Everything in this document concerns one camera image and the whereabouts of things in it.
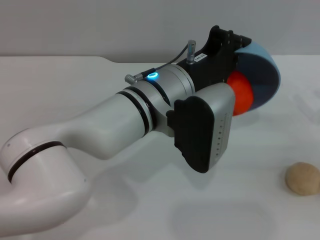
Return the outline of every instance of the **white background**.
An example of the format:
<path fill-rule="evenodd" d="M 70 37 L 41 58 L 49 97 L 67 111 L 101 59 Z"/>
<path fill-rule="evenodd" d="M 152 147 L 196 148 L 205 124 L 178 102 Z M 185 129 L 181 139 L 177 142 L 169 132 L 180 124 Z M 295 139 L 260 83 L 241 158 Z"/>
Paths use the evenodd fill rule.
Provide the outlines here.
<path fill-rule="evenodd" d="M 271 54 L 320 54 L 319 0 L 2 0 L 1 56 L 166 62 L 220 25 Z"/>

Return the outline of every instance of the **red ball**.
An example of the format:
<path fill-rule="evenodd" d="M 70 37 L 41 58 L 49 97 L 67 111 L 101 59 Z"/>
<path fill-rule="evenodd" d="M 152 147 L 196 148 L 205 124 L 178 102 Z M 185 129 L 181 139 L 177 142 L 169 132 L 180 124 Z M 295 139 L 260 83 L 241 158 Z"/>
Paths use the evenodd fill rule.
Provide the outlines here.
<path fill-rule="evenodd" d="M 226 83 L 233 89 L 235 104 L 233 116 L 247 112 L 254 102 L 254 91 L 249 80 L 239 71 L 233 71 Z"/>

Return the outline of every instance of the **black ring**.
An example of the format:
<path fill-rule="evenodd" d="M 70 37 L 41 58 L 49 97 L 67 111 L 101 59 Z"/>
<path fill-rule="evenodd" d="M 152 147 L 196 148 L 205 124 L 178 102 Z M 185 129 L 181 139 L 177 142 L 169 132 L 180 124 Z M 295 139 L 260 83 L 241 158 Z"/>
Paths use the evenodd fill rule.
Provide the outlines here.
<path fill-rule="evenodd" d="M 144 124 L 144 135 L 146 135 L 149 132 L 150 126 L 149 126 L 148 117 L 147 117 L 147 114 L 145 113 L 144 108 L 141 106 L 141 104 L 138 102 L 138 100 L 134 96 L 132 96 L 130 93 L 128 93 L 126 91 L 120 91 L 120 92 L 118 92 L 118 94 L 121 94 L 121 95 L 127 97 L 135 105 L 136 109 L 138 109 L 138 111 L 142 117 L 143 124 Z"/>
<path fill-rule="evenodd" d="M 147 78 L 142 79 L 144 81 L 146 81 L 147 83 L 150 83 L 152 86 L 154 86 L 158 92 L 160 93 L 160 95 L 162 96 L 163 100 L 170 106 L 170 101 L 169 98 L 166 94 L 166 92 L 162 89 L 162 87 L 154 80 L 149 80 Z"/>
<path fill-rule="evenodd" d="M 50 141 L 50 142 L 46 142 L 44 144 L 41 144 L 37 147 L 35 147 L 34 149 L 28 151 L 25 155 L 23 155 L 18 161 L 15 162 L 15 164 L 11 167 L 9 173 L 8 173 L 8 180 L 11 183 L 12 178 L 14 176 L 14 174 L 16 173 L 16 171 L 22 166 L 22 164 L 24 164 L 27 160 L 29 160 L 30 158 L 32 158 L 34 155 L 42 152 L 43 150 L 55 147 L 55 146 L 63 146 L 65 147 L 62 142 L 60 141 Z"/>
<path fill-rule="evenodd" d="M 155 129 L 157 126 L 157 117 L 156 117 L 156 112 L 154 110 L 154 106 L 150 102 L 149 98 L 147 98 L 147 96 L 140 89 L 138 89 L 134 86 L 128 86 L 125 89 L 128 89 L 128 90 L 131 90 L 132 92 L 135 92 L 136 94 L 138 94 L 142 98 L 143 101 L 145 101 L 146 106 L 148 107 L 151 118 L 152 118 L 152 130 Z"/>

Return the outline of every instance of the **label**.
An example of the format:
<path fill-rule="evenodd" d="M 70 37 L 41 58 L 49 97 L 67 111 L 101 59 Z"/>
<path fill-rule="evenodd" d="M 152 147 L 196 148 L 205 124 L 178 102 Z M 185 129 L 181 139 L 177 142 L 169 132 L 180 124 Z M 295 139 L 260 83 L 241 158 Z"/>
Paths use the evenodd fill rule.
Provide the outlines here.
<path fill-rule="evenodd" d="M 200 53 L 198 56 L 196 56 L 194 58 L 195 62 L 199 62 L 200 60 L 204 59 L 207 55 L 205 55 L 204 53 Z"/>

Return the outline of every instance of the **blue led ring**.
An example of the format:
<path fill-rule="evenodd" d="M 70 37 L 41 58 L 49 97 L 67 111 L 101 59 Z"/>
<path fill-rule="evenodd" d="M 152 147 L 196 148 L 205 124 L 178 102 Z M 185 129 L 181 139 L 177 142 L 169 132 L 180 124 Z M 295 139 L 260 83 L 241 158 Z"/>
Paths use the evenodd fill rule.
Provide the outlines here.
<path fill-rule="evenodd" d="M 156 77 L 158 77 L 158 73 L 157 72 L 153 72 L 153 73 L 150 73 L 147 78 L 148 79 L 155 79 Z"/>

